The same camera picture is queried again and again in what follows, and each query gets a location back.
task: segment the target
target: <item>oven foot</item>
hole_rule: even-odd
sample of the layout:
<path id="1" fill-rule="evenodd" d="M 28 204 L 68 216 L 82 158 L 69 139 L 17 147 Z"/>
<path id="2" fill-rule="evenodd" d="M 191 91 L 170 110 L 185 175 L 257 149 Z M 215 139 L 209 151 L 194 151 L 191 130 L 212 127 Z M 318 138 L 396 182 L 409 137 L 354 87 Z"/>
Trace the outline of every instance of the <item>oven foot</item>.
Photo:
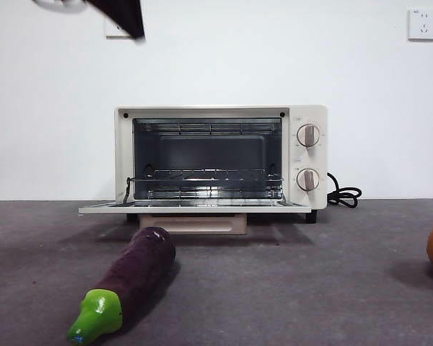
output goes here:
<path id="1" fill-rule="evenodd" d="M 318 211 L 312 210 L 311 213 L 305 214 L 306 223 L 316 223 L 317 217 L 318 217 Z"/>
<path id="2" fill-rule="evenodd" d="M 128 223 L 138 223 L 138 214 L 126 214 Z"/>

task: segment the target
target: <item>oven knob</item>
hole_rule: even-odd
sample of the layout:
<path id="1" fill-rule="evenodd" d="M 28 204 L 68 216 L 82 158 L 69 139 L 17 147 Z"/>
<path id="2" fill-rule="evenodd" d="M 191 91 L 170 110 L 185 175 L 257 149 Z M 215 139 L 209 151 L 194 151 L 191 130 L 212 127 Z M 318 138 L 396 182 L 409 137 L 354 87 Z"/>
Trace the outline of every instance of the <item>oven knob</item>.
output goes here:
<path id="1" fill-rule="evenodd" d="M 297 131 L 297 139 L 307 148 L 314 146 L 319 141 L 319 128 L 313 124 L 303 125 Z"/>
<path id="2" fill-rule="evenodd" d="M 297 175 L 297 184 L 303 191 L 313 191 L 319 185 L 319 174 L 314 169 L 303 169 Z"/>

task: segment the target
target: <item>power cord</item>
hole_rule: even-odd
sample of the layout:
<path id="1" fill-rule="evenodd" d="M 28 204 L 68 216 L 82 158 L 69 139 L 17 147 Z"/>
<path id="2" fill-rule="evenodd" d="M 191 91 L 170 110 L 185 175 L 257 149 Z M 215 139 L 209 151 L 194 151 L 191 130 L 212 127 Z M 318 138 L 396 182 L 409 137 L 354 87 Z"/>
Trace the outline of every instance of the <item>power cord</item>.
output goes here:
<path id="1" fill-rule="evenodd" d="M 362 191 L 357 187 L 342 187 L 338 186 L 337 179 L 331 174 L 327 173 L 328 177 L 333 180 L 335 191 L 327 194 L 327 202 L 331 205 L 343 204 L 348 208 L 355 208 L 358 206 L 358 198 L 361 197 Z M 353 200 L 353 203 L 348 203 L 345 200 Z"/>

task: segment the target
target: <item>control panel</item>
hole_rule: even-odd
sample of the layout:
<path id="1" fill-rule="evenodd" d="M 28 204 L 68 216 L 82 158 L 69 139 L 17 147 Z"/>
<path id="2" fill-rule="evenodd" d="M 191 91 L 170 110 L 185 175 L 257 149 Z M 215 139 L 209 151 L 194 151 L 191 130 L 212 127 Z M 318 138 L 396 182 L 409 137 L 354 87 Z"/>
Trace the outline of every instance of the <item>control panel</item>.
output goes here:
<path id="1" fill-rule="evenodd" d="M 289 112 L 289 179 L 292 203 L 327 206 L 327 109 L 292 106 Z"/>

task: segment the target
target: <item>oven rack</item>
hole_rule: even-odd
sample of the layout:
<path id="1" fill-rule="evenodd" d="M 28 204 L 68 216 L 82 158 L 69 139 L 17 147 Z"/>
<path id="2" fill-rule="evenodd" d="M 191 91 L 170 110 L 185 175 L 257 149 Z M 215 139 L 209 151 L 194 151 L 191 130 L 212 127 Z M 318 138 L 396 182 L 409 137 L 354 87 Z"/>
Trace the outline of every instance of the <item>oven rack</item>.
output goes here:
<path id="1" fill-rule="evenodd" d="M 282 182 L 266 169 L 155 169 L 130 178 L 133 182 Z"/>

